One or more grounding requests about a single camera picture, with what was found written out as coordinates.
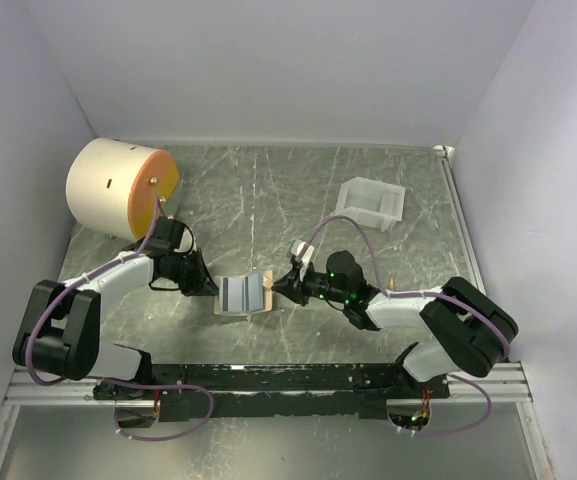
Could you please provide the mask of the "beige leather card holder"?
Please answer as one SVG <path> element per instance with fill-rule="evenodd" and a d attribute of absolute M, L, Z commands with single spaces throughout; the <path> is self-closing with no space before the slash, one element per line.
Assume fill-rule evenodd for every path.
<path fill-rule="evenodd" d="M 273 309 L 273 272 L 271 270 L 253 271 L 244 276 L 225 276 L 229 278 L 229 311 L 222 312 L 220 305 L 220 287 L 223 276 L 216 277 L 219 287 L 214 302 L 214 313 L 219 316 L 247 317 Z"/>

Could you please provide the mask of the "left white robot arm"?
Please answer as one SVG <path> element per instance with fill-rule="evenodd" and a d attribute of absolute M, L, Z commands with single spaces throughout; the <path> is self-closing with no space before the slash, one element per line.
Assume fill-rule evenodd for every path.
<path fill-rule="evenodd" d="M 146 237 L 91 272 L 37 283 L 12 347 L 14 363 L 40 385 L 116 379 L 130 398 L 146 397 L 155 385 L 150 354 L 102 341 L 101 320 L 129 293 L 155 290 L 161 279 L 186 297 L 218 293 L 192 230 L 174 218 L 158 218 Z"/>

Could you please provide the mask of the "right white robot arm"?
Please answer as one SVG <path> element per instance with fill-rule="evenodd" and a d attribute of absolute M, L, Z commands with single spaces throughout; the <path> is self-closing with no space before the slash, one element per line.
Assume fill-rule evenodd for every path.
<path fill-rule="evenodd" d="M 427 381 L 456 371 L 486 377 L 508 357 L 519 333 L 510 315 L 462 277 L 429 291 L 381 291 L 346 250 L 331 254 L 323 272 L 295 255 L 290 261 L 291 269 L 272 290 L 293 303 L 305 306 L 317 298 L 337 304 L 359 330 L 425 327 L 430 332 L 428 341 L 408 347 L 397 360 L 392 384 L 403 397 L 414 397 Z"/>

